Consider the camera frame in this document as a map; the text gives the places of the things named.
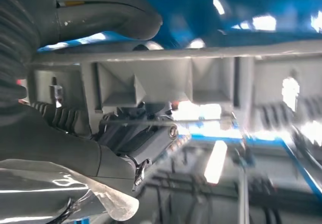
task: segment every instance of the metal pipe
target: metal pipe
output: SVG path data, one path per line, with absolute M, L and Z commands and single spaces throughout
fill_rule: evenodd
M 238 194 L 238 223 L 250 224 L 248 181 L 244 167 L 240 168 Z
M 322 53 L 322 40 L 303 40 L 264 46 L 209 47 L 203 49 L 149 50 L 114 53 L 38 53 L 29 65 L 73 65 L 93 62 L 151 61 L 191 58 L 254 57 Z

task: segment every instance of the blue vehicle body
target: blue vehicle body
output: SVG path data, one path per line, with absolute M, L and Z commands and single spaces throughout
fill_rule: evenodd
M 322 28 L 322 13 L 319 14 L 322 0 L 217 0 L 222 9 L 216 7 L 214 0 L 148 1 L 164 19 L 152 40 L 165 49 L 186 48 L 196 38 L 202 39 L 207 47 L 319 39 Z M 92 43 L 130 39 L 102 32 L 98 39 L 84 40 Z M 67 42 L 81 43 L 84 40 Z

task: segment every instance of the bolt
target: bolt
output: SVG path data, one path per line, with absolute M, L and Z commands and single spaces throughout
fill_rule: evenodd
M 178 136 L 178 129 L 176 126 L 172 126 L 169 130 L 169 136 L 170 138 L 176 138 L 176 136 Z
M 140 185 L 142 183 L 142 178 L 139 178 L 139 179 L 137 179 L 136 182 L 135 182 L 135 185 L 136 186 L 139 186 L 139 185 Z

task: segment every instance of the overhead light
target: overhead light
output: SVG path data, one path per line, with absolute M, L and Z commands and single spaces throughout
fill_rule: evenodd
M 224 141 L 216 141 L 204 174 L 208 183 L 217 184 L 219 181 L 226 152 L 227 145 Z
M 206 47 L 206 44 L 200 38 L 192 40 L 187 48 L 189 49 L 201 49 Z
M 219 2 L 219 0 L 213 0 L 212 2 L 213 6 L 215 6 L 217 9 L 219 14 L 220 15 L 225 14 L 225 10 L 222 7 L 222 5 Z
M 316 32 L 320 32 L 322 29 L 322 13 L 319 11 L 317 17 L 311 16 L 311 25 Z
M 276 19 L 270 15 L 256 17 L 253 18 L 253 25 L 256 30 L 274 31 L 276 28 Z

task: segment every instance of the metal rod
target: metal rod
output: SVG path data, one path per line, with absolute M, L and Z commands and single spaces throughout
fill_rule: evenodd
M 238 193 L 238 223 L 250 224 L 248 181 L 246 170 L 244 167 L 240 168 Z
M 30 65 L 73 65 L 92 62 L 151 61 L 191 58 L 253 57 L 322 53 L 322 40 L 303 40 L 265 46 L 209 47 L 203 49 L 150 50 L 113 53 L 38 53 Z
M 103 121 L 102 124 L 106 125 L 146 125 L 146 126 L 173 126 L 176 124 L 203 123 L 203 122 L 221 122 L 227 119 L 204 119 L 204 120 L 109 120 Z

